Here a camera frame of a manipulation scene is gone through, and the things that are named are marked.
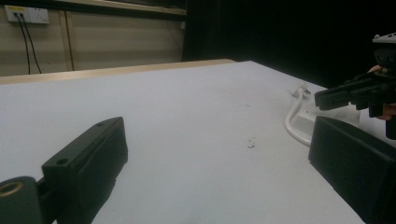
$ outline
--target black wire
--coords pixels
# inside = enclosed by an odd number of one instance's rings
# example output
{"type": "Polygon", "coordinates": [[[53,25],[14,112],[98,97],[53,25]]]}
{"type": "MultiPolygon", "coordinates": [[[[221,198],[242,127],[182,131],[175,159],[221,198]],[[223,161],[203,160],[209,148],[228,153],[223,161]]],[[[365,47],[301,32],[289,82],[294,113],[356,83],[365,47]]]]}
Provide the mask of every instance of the black wire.
{"type": "Polygon", "coordinates": [[[176,45],[176,47],[178,48],[178,50],[179,50],[180,52],[183,52],[183,49],[182,49],[182,48],[180,47],[180,45],[177,43],[175,36],[173,35],[171,29],[169,28],[169,21],[166,22],[166,27],[167,27],[167,29],[168,29],[169,34],[171,34],[172,39],[174,40],[175,45],[176,45]]]}
{"type": "Polygon", "coordinates": [[[38,65],[37,57],[35,56],[35,46],[33,46],[32,37],[30,37],[30,33],[29,33],[29,30],[27,29],[26,21],[24,20],[23,16],[22,16],[22,21],[23,21],[23,25],[26,29],[27,36],[29,36],[30,44],[32,45],[33,56],[35,57],[35,65],[37,65],[38,72],[40,72],[40,74],[41,74],[41,69],[40,69],[40,66],[38,65]]]}
{"type": "Polygon", "coordinates": [[[216,48],[219,53],[219,42],[220,42],[220,9],[221,9],[221,0],[218,1],[218,33],[217,33],[217,40],[216,40],[216,48]]]}
{"type": "Polygon", "coordinates": [[[26,35],[24,34],[24,31],[23,31],[23,27],[22,27],[22,23],[21,23],[21,19],[20,19],[20,14],[14,14],[14,15],[17,17],[18,22],[20,23],[20,27],[21,27],[22,34],[23,34],[23,39],[24,39],[24,41],[25,41],[26,58],[27,58],[27,67],[28,67],[28,73],[29,73],[29,75],[30,75],[30,59],[29,59],[29,49],[27,48],[26,35]]]}

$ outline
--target screw hole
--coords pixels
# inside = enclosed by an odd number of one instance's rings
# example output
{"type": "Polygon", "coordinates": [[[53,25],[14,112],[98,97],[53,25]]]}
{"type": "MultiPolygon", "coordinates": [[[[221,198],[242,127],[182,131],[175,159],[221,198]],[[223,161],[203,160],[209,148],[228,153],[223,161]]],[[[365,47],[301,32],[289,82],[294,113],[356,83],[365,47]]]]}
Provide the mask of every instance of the screw hole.
{"type": "Polygon", "coordinates": [[[0,198],[6,197],[20,190],[23,187],[22,182],[9,183],[0,187],[0,198]]]}
{"type": "Polygon", "coordinates": [[[65,163],[67,163],[69,160],[68,159],[61,159],[61,160],[58,160],[57,162],[56,162],[56,164],[57,165],[64,165],[65,163]]]}

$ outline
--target cable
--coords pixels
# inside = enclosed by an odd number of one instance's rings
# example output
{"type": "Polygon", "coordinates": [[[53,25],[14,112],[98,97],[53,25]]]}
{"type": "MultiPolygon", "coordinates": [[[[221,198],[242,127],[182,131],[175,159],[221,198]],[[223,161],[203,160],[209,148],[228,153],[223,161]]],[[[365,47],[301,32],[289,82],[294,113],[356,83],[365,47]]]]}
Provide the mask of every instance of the cable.
{"type": "Polygon", "coordinates": [[[41,69],[40,69],[40,66],[38,65],[37,57],[35,56],[35,46],[33,46],[32,37],[30,37],[30,33],[29,33],[29,30],[27,29],[26,21],[25,21],[23,15],[21,17],[22,17],[23,25],[26,29],[27,36],[29,36],[30,44],[32,45],[33,56],[35,57],[35,65],[37,65],[38,72],[41,74],[41,69]]]}
{"type": "Polygon", "coordinates": [[[300,107],[302,101],[303,101],[303,92],[306,91],[302,88],[297,90],[298,93],[298,100],[294,103],[293,107],[291,108],[291,110],[289,111],[288,115],[286,115],[285,118],[285,128],[288,131],[288,133],[294,137],[297,141],[303,143],[304,145],[310,147],[311,146],[311,140],[306,139],[304,137],[301,137],[299,134],[297,134],[297,132],[295,132],[291,126],[290,126],[290,120],[291,117],[296,113],[297,109],[300,107]]]}
{"type": "Polygon", "coordinates": [[[218,17],[217,17],[217,36],[216,36],[216,51],[219,53],[219,42],[220,42],[220,9],[221,9],[221,0],[218,1],[218,17]]]}
{"type": "Polygon", "coordinates": [[[17,17],[18,22],[20,23],[20,27],[21,27],[22,34],[23,34],[23,39],[25,41],[28,74],[30,75],[30,59],[29,59],[29,49],[27,48],[26,35],[24,34],[24,31],[23,31],[23,27],[22,27],[22,23],[21,23],[21,19],[20,19],[20,14],[14,13],[14,16],[17,17]]]}
{"type": "Polygon", "coordinates": [[[183,49],[178,45],[178,43],[177,43],[177,41],[175,39],[175,36],[173,35],[171,29],[169,28],[169,21],[166,22],[166,27],[168,29],[169,34],[172,36],[172,39],[174,40],[174,43],[175,43],[176,47],[178,48],[178,50],[180,52],[183,52],[183,49]]]}

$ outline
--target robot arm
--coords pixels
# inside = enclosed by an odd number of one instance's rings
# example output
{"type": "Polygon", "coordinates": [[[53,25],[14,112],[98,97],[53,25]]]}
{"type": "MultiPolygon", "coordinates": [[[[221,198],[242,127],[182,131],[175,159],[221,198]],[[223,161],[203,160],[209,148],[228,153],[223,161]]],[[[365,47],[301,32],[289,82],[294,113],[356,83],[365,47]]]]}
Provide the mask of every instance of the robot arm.
{"type": "MultiPolygon", "coordinates": [[[[383,115],[383,104],[396,103],[396,33],[376,36],[374,52],[380,70],[358,75],[343,85],[315,94],[320,110],[352,103],[358,110],[369,108],[371,118],[383,115]]],[[[396,140],[396,119],[387,120],[387,138],[396,140]]]]}

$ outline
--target black plastic part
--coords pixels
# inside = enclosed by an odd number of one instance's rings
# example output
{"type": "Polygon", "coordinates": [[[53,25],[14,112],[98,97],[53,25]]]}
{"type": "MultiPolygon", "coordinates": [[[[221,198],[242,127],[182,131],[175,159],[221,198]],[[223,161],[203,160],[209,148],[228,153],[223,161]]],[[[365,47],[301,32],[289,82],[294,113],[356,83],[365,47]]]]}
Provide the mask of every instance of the black plastic part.
{"type": "Polygon", "coordinates": [[[127,160],[123,120],[115,118],[93,125],[44,163],[46,184],[63,205],[58,223],[91,223],[127,160]]]}
{"type": "Polygon", "coordinates": [[[396,68],[396,48],[394,44],[377,44],[384,46],[374,51],[376,63],[381,67],[396,68]]]}
{"type": "Polygon", "coordinates": [[[396,223],[396,149],[336,119],[317,117],[311,164],[366,223],[396,223]]]}
{"type": "Polygon", "coordinates": [[[61,214],[62,202],[58,195],[47,187],[44,178],[41,178],[36,184],[42,216],[46,223],[50,224],[61,214]]]}
{"type": "Polygon", "coordinates": [[[0,183],[1,224],[47,223],[42,216],[35,180],[21,176],[0,183]]]}
{"type": "MultiPolygon", "coordinates": [[[[357,110],[369,108],[369,117],[383,115],[383,105],[396,103],[396,70],[378,70],[362,74],[345,82],[344,85],[318,91],[315,104],[320,110],[331,110],[349,103],[357,110]]],[[[387,137],[396,139],[396,124],[388,125],[387,137]]]]}
{"type": "Polygon", "coordinates": [[[386,122],[386,136],[389,139],[396,140],[396,118],[394,116],[386,122]]]}

